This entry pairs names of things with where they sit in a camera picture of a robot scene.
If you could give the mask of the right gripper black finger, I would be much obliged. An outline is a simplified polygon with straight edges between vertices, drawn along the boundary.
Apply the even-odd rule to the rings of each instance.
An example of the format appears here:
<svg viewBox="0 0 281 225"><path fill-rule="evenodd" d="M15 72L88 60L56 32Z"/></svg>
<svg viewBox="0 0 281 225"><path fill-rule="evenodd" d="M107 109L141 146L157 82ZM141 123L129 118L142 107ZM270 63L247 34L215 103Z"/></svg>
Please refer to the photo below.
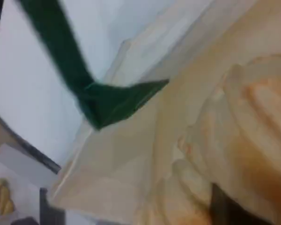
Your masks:
<svg viewBox="0 0 281 225"><path fill-rule="evenodd" d="M213 225L228 225L229 214L227 208L227 196L216 185L212 185L212 197L209 214Z"/></svg>

